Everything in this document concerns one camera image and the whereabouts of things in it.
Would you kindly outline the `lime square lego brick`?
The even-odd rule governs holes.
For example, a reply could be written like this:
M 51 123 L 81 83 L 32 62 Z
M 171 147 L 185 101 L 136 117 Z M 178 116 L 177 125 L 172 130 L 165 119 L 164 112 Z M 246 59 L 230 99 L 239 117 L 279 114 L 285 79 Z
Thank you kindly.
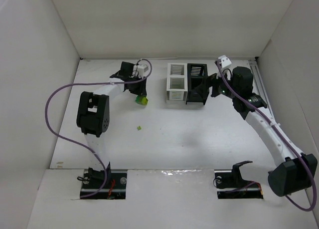
M 145 96 L 142 96 L 142 103 L 141 103 L 141 105 L 143 105 L 143 106 L 147 106 L 147 104 L 148 104 L 148 99 L 147 99 L 147 97 L 145 97 Z

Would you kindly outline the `green rectangular lego brick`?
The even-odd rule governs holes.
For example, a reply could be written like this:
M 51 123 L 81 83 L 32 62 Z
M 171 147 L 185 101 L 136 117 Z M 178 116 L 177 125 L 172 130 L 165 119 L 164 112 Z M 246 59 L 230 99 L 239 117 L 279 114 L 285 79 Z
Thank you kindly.
M 142 99 L 143 99 L 142 96 L 138 95 L 138 96 L 136 97 L 135 102 L 138 103 L 138 104 L 141 104 L 141 103 L 142 103 Z

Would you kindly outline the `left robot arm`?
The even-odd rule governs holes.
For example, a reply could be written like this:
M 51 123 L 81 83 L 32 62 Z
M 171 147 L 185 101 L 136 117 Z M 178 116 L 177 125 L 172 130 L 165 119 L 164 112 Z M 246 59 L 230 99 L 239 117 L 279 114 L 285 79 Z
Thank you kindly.
M 106 149 L 102 135 L 110 124 L 110 103 L 125 91 L 136 95 L 136 101 L 147 105 L 147 78 L 152 73 L 150 62 L 142 64 L 123 61 L 120 70 L 110 76 L 108 82 L 94 92 L 84 91 L 80 95 L 76 125 L 84 134 L 86 143 L 80 145 L 89 150 L 100 162 L 102 170 L 97 172 L 97 180 L 108 180 L 111 175 L 110 162 L 103 162 Z

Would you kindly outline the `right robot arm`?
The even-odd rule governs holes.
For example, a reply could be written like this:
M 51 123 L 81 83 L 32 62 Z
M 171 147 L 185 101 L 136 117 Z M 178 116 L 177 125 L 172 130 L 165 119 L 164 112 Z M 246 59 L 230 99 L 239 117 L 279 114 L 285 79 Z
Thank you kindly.
M 305 154 L 286 136 L 269 115 L 262 97 L 253 92 L 253 74 L 246 67 L 236 67 L 227 78 L 227 71 L 199 78 L 192 90 L 206 100 L 208 96 L 224 95 L 232 99 L 234 109 L 257 132 L 271 153 L 275 169 L 268 172 L 267 181 L 279 197 L 312 188 L 318 161 L 313 154 Z

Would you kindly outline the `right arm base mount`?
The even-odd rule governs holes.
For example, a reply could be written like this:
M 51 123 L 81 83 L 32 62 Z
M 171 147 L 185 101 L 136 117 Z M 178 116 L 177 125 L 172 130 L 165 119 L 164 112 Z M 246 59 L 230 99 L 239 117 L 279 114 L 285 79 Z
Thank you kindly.
M 214 170 L 213 185 L 217 189 L 218 199 L 263 199 L 261 185 L 242 178 L 240 167 L 252 161 L 236 163 L 231 169 Z

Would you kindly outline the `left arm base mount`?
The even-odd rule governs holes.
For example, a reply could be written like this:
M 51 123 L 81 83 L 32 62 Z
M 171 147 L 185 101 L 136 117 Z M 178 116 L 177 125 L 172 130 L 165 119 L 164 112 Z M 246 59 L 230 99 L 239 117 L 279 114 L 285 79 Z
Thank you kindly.
M 88 168 L 81 182 L 80 199 L 83 200 L 124 200 L 126 198 L 127 170 L 111 170 L 110 164 L 104 170 Z

